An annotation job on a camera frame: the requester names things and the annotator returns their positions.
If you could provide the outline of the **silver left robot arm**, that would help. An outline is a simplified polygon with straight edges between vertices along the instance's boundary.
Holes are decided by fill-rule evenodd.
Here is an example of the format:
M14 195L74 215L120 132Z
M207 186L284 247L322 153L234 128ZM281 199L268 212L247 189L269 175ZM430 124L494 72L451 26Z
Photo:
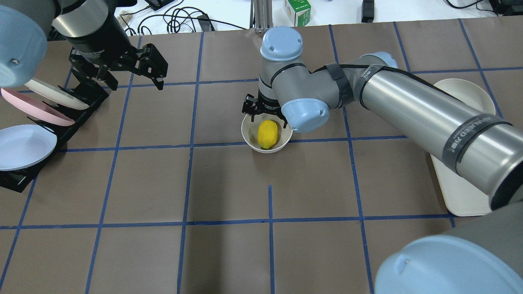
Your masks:
M116 90L112 72L131 72L164 87L168 63L152 44L134 47L114 16L134 0L2 0L0 85L18 87L32 79L56 29L73 46L70 62L83 78Z

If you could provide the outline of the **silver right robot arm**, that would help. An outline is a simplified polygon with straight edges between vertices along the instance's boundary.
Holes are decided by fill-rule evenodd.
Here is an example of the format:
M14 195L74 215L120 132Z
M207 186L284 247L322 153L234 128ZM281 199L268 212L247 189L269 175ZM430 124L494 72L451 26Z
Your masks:
M358 102L489 196L489 214L388 257L374 292L521 294L521 130L398 69L387 52L310 72L302 45L294 28L265 32L258 95L246 95L243 113L276 115L304 133L325 124L329 110Z

